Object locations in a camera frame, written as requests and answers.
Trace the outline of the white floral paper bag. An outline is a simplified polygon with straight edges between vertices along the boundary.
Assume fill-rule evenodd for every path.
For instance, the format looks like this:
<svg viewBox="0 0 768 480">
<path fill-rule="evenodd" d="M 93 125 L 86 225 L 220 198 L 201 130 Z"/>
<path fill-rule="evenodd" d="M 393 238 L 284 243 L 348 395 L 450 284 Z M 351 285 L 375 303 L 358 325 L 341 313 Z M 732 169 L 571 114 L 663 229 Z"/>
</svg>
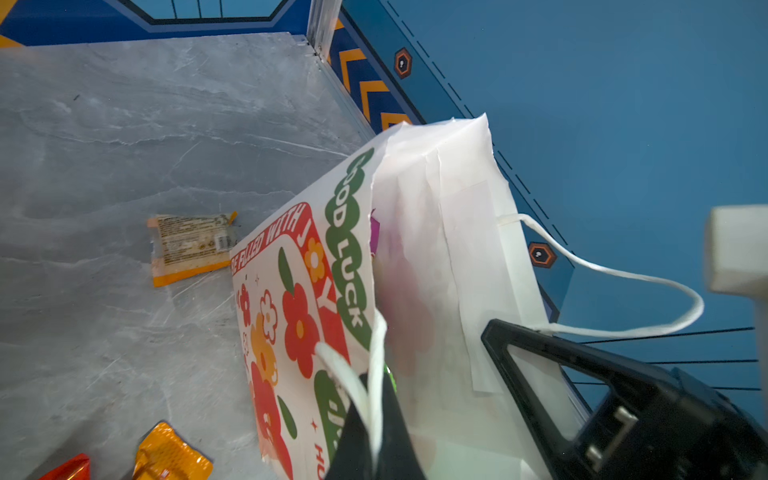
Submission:
<svg viewBox="0 0 768 480">
<path fill-rule="evenodd" d="M 370 251 L 370 215 L 381 224 Z M 324 479 L 351 403 L 337 376 L 388 372 L 430 479 L 549 473 L 481 335 L 557 333 L 485 117 L 377 135 L 230 251 L 262 460 Z"/>
</svg>

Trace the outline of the red small snack packet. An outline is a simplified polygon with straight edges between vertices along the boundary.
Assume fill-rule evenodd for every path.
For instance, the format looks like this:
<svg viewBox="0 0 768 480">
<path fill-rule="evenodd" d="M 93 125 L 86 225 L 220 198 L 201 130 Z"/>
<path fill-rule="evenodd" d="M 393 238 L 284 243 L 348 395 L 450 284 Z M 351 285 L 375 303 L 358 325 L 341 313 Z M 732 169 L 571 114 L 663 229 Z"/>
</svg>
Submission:
<svg viewBox="0 0 768 480">
<path fill-rule="evenodd" d="M 79 454 L 50 470 L 39 480 L 90 480 L 91 461 L 85 454 Z"/>
</svg>

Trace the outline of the clear orange cracker packet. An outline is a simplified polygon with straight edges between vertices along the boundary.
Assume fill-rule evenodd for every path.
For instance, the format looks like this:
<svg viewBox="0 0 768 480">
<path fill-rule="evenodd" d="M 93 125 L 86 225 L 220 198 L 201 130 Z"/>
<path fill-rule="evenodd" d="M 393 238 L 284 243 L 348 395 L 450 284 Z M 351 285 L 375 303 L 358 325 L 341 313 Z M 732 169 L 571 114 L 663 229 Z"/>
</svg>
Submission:
<svg viewBox="0 0 768 480">
<path fill-rule="evenodd" d="M 147 220 L 152 241 L 153 286 L 226 268 L 237 243 L 237 213 L 202 216 L 156 215 Z"/>
</svg>

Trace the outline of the right aluminium corner post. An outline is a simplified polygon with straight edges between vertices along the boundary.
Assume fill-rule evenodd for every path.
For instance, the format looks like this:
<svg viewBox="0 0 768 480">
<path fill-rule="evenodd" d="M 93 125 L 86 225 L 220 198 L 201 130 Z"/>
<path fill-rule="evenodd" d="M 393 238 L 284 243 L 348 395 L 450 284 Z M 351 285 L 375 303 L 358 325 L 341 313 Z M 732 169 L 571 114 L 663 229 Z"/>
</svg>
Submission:
<svg viewBox="0 0 768 480">
<path fill-rule="evenodd" d="M 323 61 L 330 56 L 341 6 L 342 0 L 312 0 L 310 4 L 306 38 Z"/>
</svg>

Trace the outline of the purple grape candy bag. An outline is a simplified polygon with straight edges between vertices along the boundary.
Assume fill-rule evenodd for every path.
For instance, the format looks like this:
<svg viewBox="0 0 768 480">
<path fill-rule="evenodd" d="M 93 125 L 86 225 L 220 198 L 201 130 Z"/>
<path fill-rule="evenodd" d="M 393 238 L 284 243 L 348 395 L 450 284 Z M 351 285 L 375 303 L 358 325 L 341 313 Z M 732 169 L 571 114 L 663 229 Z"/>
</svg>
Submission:
<svg viewBox="0 0 768 480">
<path fill-rule="evenodd" d="M 370 228 L 371 228 L 370 242 L 369 242 L 370 251 L 371 251 L 371 255 L 375 256 L 378 250 L 378 245 L 379 245 L 381 224 L 377 220 L 374 210 L 371 211 L 371 215 L 370 215 Z"/>
</svg>

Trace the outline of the orange small candy packet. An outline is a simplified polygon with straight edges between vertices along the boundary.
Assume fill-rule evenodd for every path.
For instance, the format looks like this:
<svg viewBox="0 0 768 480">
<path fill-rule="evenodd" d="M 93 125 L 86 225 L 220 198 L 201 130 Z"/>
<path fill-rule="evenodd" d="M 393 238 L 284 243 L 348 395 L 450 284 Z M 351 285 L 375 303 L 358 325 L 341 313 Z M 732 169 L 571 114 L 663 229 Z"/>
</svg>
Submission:
<svg viewBox="0 0 768 480">
<path fill-rule="evenodd" d="M 207 480 L 213 462 L 188 445 L 167 422 L 159 422 L 139 444 L 133 480 Z"/>
</svg>

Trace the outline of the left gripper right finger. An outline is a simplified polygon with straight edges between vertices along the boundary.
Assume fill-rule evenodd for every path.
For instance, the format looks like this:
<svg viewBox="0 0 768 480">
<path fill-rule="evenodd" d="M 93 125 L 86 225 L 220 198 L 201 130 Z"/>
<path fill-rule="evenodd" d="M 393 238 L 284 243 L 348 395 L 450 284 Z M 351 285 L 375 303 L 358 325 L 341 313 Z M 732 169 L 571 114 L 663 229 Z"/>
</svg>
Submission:
<svg viewBox="0 0 768 480">
<path fill-rule="evenodd" d="M 377 459 L 376 478 L 381 480 L 424 480 L 400 405 L 388 372 L 382 383 L 383 432 Z"/>
</svg>

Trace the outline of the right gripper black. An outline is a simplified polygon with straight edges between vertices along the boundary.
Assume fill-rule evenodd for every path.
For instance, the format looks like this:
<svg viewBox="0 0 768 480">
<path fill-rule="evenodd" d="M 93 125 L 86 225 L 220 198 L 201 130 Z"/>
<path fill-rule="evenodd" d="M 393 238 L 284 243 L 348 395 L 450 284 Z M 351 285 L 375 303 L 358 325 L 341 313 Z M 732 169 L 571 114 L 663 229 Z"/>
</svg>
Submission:
<svg viewBox="0 0 768 480">
<path fill-rule="evenodd" d="M 764 479 L 767 431 L 726 396 L 679 370 L 499 319 L 481 341 L 554 479 Z M 584 419 L 563 369 L 608 388 Z"/>
</svg>

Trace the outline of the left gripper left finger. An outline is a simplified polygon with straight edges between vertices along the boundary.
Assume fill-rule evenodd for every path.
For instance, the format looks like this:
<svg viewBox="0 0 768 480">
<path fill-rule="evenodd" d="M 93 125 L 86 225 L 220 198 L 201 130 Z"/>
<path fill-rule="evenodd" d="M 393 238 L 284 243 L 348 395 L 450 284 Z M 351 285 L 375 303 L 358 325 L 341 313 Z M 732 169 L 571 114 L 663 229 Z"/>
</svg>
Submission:
<svg viewBox="0 0 768 480">
<path fill-rule="evenodd" d="M 350 404 L 342 435 L 326 480 L 368 480 L 374 478 L 368 433 L 354 403 Z"/>
</svg>

